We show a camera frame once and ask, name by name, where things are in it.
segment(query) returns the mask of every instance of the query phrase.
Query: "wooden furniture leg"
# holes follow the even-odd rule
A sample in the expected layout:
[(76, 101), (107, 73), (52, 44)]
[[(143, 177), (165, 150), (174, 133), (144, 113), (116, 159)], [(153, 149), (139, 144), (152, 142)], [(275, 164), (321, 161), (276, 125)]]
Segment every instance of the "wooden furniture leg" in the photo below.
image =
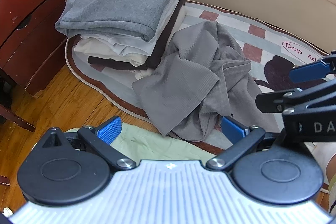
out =
[(27, 129), (31, 132), (35, 131), (35, 127), (31, 123), (29, 123), (29, 122), (23, 120), (21, 117), (15, 115), (15, 113), (13, 113), (11, 110), (9, 110), (8, 108), (4, 107), (1, 104), (0, 104), (0, 115), (2, 117), (6, 118), (7, 120), (10, 120), (10, 121), (14, 122), (19, 127)]
[(0, 185), (9, 186), (9, 184), (8, 177), (0, 176)]

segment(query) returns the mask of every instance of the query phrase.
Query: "drawer handle cutout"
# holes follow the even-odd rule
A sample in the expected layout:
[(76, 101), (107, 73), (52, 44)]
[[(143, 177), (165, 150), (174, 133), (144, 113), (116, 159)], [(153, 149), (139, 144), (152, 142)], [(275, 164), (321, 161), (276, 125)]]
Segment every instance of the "drawer handle cutout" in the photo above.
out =
[(17, 27), (16, 30), (21, 30), (24, 27), (28, 26), (30, 20), (32, 18), (32, 14), (28, 15)]

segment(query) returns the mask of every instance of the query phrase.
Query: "checkered rug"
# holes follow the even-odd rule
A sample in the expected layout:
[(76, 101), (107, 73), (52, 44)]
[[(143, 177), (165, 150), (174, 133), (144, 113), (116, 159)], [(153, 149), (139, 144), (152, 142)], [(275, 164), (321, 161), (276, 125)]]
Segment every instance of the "checkered rug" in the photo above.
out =
[[(251, 59), (250, 75), (262, 92), (295, 87), (306, 89), (334, 78), (332, 75), (324, 80), (294, 84), (288, 78), (291, 68), (314, 62), (326, 53), (293, 34), (236, 12), (194, 2), (187, 2), (185, 7), (187, 15), (180, 29), (204, 20), (217, 21), (224, 25), (243, 49), (244, 55)], [(136, 80), (134, 73), (89, 64), (87, 56), (73, 51), (74, 43), (70, 41), (67, 44), (66, 53), (72, 72), (123, 111), (150, 122), (132, 89), (132, 83)], [(276, 120), (282, 128), (281, 115), (276, 115)], [(220, 149), (227, 149), (232, 145), (218, 125), (204, 143)], [(201, 148), (211, 153), (217, 152), (210, 151), (205, 146)]]

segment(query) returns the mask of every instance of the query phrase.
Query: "dark brown folded garment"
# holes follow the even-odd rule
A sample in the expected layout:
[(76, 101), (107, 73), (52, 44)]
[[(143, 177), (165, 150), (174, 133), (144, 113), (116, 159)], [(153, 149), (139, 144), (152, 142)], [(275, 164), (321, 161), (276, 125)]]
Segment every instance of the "dark brown folded garment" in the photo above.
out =
[(169, 36), (175, 25), (177, 16), (181, 10), (181, 7), (185, 5), (185, 0), (180, 0), (170, 17), (166, 27), (163, 29), (160, 37), (158, 38), (155, 47), (153, 49), (152, 55), (147, 58), (144, 64), (134, 67), (131, 63), (115, 61), (113, 59), (104, 59), (94, 56), (89, 56), (88, 62), (94, 65), (102, 65), (117, 70), (134, 70), (134, 69), (156, 69), (161, 62), (161, 57), (165, 52), (166, 45), (169, 39)]

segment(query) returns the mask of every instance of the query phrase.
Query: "white letters da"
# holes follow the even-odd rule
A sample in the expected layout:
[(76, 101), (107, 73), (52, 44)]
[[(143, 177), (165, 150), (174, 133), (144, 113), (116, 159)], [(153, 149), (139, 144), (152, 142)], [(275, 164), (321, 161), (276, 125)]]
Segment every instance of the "white letters da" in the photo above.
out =
[[(320, 133), (322, 131), (322, 124), (320, 122), (314, 122), (314, 129), (315, 129), (315, 133)], [(332, 121), (329, 122), (327, 133), (329, 131), (336, 132)]]

